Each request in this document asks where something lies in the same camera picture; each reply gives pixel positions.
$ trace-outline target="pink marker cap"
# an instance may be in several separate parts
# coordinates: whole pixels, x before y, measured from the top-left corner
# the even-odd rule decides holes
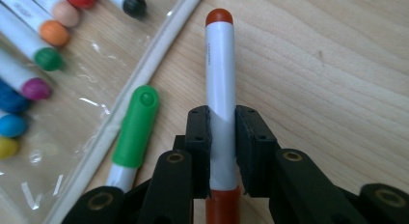
[[[41,78],[36,77],[24,83],[21,94],[30,100],[41,100],[51,95],[51,89]]]

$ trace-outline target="wood grain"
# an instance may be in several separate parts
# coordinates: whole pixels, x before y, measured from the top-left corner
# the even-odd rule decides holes
[[[205,104],[205,17],[221,7],[234,18],[238,104],[257,109],[283,148],[307,153],[335,185],[409,192],[408,4],[203,0],[151,80],[161,105],[135,184]],[[103,185],[111,153],[88,189]],[[267,204],[243,196],[242,223],[272,223]],[[204,213],[196,201],[195,223]]]

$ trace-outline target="marker barrel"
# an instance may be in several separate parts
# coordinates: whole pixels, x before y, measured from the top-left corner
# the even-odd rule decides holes
[[[43,41],[33,30],[0,4],[0,33],[29,60],[43,70],[58,69],[63,60],[56,49]]]
[[[235,63],[232,23],[210,20],[205,27],[205,41],[206,100],[210,109],[212,135],[210,188],[222,191],[233,190],[237,187],[237,177],[235,174]]]
[[[137,171],[137,168],[128,168],[112,163],[106,185],[118,187],[123,192],[127,192],[132,189]]]
[[[51,95],[51,89],[41,78],[1,48],[0,62],[4,66],[0,68],[0,78],[24,97],[40,100]]]
[[[66,27],[73,27],[79,22],[79,12],[67,0],[34,1]]]
[[[136,169],[143,162],[158,105],[158,94],[151,86],[141,86],[132,94],[112,156],[113,166],[107,185],[125,189],[132,186]]]
[[[68,42],[69,34],[66,28],[53,20],[52,16],[33,0],[1,1],[46,42],[55,46]]]

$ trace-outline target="plastic packaging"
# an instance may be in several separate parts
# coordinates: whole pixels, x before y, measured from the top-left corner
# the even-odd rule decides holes
[[[200,0],[146,0],[134,19],[108,0],[95,0],[70,28],[61,70],[40,73],[49,99],[22,113],[28,130],[15,155],[0,161],[0,223],[61,223],[111,147],[131,92],[147,84]],[[1,47],[18,50],[0,36]]]

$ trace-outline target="light blue marker cap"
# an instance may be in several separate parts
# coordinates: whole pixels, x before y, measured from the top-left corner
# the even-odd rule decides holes
[[[27,122],[14,114],[6,114],[0,118],[0,136],[13,138],[27,129]]]

